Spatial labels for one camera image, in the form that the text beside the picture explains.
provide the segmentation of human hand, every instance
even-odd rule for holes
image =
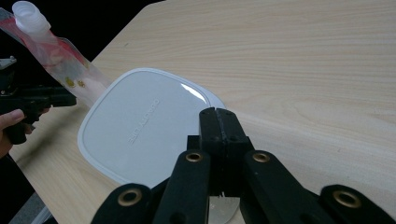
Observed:
[[[42,113],[47,113],[50,109],[46,108]],[[20,109],[13,110],[9,113],[0,115],[0,158],[8,154],[12,148],[12,144],[9,141],[7,135],[3,132],[6,127],[17,124],[25,118],[23,112]],[[25,133],[32,133],[33,129],[31,125],[25,125]]]

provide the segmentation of wooden table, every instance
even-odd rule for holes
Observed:
[[[93,64],[111,79],[154,67],[213,91],[304,187],[350,186],[396,218],[395,1],[167,0]],[[88,109],[52,108],[11,152],[60,223],[89,223],[119,185],[78,150]]]

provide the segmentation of white cap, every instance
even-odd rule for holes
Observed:
[[[38,8],[27,1],[18,1],[12,5],[15,22],[27,35],[43,35],[50,29],[50,23]]]

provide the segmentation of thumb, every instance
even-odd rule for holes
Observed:
[[[24,114],[20,109],[13,110],[4,115],[0,115],[0,131],[8,126],[12,126],[24,119]]]

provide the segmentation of white plastic lid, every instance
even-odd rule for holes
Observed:
[[[93,105],[78,132],[84,158],[120,184],[153,188],[168,178],[188,135],[199,134],[199,113],[224,108],[212,92],[152,68],[131,70]],[[239,199],[211,197],[209,223],[225,223]]]
[[[18,28],[28,35],[46,34],[50,29],[50,23],[33,3],[18,1],[12,11]]]

